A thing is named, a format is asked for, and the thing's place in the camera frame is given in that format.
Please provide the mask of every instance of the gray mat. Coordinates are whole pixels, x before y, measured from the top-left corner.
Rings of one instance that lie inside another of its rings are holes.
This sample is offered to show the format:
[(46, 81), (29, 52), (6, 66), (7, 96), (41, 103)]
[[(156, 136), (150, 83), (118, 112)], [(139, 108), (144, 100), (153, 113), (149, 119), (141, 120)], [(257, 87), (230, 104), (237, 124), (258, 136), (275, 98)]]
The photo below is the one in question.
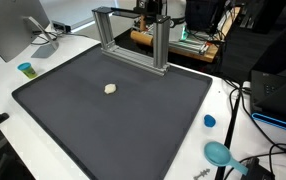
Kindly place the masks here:
[[(211, 82), (175, 67), (154, 75), (96, 46), (13, 97), (91, 179), (155, 180), (164, 178)], [(109, 83), (117, 91), (106, 95)]]

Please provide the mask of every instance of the blue lid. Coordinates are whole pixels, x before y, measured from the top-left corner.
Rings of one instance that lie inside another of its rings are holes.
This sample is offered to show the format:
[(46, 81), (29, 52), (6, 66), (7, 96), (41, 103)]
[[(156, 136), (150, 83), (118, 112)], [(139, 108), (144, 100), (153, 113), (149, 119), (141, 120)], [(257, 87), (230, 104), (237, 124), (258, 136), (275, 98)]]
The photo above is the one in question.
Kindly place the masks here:
[(20, 64), (18, 67), (17, 67), (17, 69), (19, 69), (19, 70), (25, 70), (25, 69), (28, 69), (28, 68), (30, 68), (31, 67), (31, 63), (23, 63), (23, 64)]
[(204, 124), (206, 127), (213, 127), (216, 123), (216, 120), (211, 115), (204, 116)]

